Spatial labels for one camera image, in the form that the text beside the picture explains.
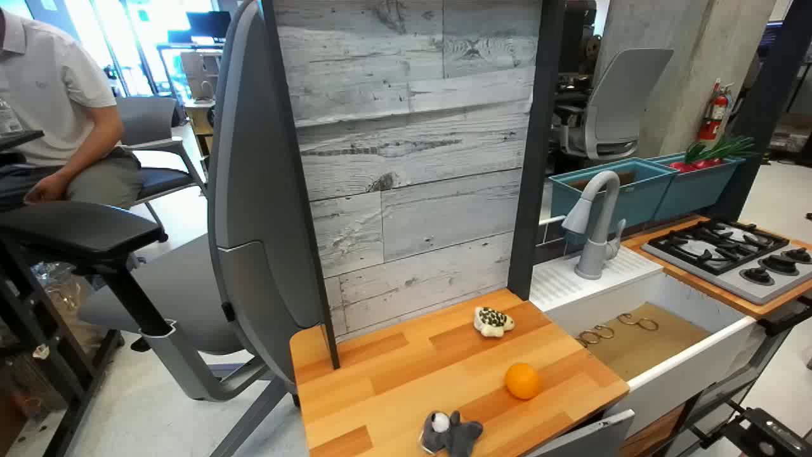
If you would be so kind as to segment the grey toy tap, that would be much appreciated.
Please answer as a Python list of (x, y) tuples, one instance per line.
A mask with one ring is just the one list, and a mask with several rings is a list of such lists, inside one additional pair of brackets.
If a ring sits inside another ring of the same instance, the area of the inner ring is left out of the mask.
[(596, 173), (576, 206), (566, 213), (563, 229), (572, 233), (584, 233), (586, 244), (575, 271), (584, 280), (600, 280), (606, 261), (617, 256), (620, 239), (628, 222), (620, 222), (617, 237), (609, 237), (609, 224), (620, 201), (620, 175), (614, 170)]

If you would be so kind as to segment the white green toy turtle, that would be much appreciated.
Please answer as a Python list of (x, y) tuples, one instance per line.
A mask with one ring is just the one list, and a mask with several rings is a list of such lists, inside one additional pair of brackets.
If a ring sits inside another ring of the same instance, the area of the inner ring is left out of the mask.
[(494, 308), (478, 308), (476, 310), (476, 329), (482, 337), (502, 337), (516, 327), (516, 319), (507, 313), (494, 310)]

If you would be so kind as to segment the grey plush toy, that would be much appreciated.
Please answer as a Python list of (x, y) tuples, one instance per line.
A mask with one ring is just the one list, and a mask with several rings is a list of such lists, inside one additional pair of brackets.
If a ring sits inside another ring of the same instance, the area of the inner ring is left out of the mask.
[(425, 420), (419, 442), (426, 454), (447, 453), (449, 457), (473, 457), (480, 437), (480, 421), (466, 421), (457, 411), (433, 411)]

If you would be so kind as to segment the toy gas stove top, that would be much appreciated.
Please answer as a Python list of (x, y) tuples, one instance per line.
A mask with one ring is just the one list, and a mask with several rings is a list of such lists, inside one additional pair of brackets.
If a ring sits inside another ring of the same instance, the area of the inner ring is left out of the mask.
[(812, 280), (812, 253), (803, 244), (755, 224), (699, 222), (651, 239), (645, 249), (757, 304)]

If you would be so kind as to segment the grey wood panel backsplash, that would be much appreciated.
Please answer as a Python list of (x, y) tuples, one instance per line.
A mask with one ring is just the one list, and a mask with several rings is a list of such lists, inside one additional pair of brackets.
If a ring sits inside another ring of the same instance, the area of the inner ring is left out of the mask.
[(339, 336), (507, 285), (540, 0), (275, 0)]

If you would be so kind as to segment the wooden butcher block counter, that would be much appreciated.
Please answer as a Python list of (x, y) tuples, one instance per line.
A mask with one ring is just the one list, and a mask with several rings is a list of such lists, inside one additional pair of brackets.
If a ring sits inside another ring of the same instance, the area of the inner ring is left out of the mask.
[[(478, 308), (507, 313), (516, 327), (482, 337)], [(628, 394), (624, 378), (507, 290), (349, 337), (341, 365), (324, 327), (301, 329), (291, 352), (310, 457), (426, 457), (419, 437), (433, 411), (485, 426), (476, 457), (521, 457)], [(514, 362), (540, 374), (538, 397), (506, 388)]]

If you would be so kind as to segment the orange fruit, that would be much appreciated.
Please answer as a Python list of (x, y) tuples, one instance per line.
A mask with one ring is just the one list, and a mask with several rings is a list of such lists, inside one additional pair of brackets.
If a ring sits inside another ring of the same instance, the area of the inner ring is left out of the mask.
[(516, 398), (523, 398), (523, 402), (540, 394), (540, 374), (529, 362), (514, 362), (506, 371), (502, 383)]

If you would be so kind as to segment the background grey office chair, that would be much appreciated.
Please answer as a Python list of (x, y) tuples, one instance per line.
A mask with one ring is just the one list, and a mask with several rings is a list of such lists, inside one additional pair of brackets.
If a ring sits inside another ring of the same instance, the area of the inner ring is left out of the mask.
[(590, 162), (634, 156), (648, 98), (670, 57), (670, 49), (617, 54), (584, 107), (561, 107), (566, 115), (557, 126), (561, 150)]

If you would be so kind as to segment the teal planter box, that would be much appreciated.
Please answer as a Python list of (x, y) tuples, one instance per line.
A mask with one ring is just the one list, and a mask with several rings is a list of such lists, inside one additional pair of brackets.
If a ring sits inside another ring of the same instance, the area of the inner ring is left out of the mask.
[(566, 216), (581, 199), (586, 183), (601, 170), (614, 170), (620, 175), (620, 201), (612, 224), (628, 222), (631, 229), (651, 224), (670, 186), (670, 175), (645, 159), (620, 159), (557, 173), (552, 178), (552, 216)]
[(684, 162), (684, 156), (676, 152), (651, 158), (651, 164), (655, 164), (670, 178), (669, 191), (655, 211), (657, 222), (670, 222), (713, 206), (722, 199), (728, 180), (735, 178), (735, 173), (738, 170), (742, 158), (713, 159), (709, 164), (688, 168)]

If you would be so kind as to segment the red fire extinguisher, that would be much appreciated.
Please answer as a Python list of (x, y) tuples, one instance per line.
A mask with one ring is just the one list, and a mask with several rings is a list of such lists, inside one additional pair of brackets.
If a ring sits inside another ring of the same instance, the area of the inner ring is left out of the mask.
[(705, 105), (700, 130), (699, 130), (699, 143), (712, 144), (719, 140), (722, 124), (728, 115), (731, 107), (731, 88), (722, 82), (713, 84), (713, 93)]

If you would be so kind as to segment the seated person white shirt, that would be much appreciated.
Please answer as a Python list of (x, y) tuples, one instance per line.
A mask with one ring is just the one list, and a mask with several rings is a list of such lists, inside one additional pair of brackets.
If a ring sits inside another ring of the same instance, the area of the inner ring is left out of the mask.
[(0, 208), (84, 201), (129, 208), (140, 162), (94, 57), (68, 32), (0, 7), (0, 130), (41, 130), (0, 170)]

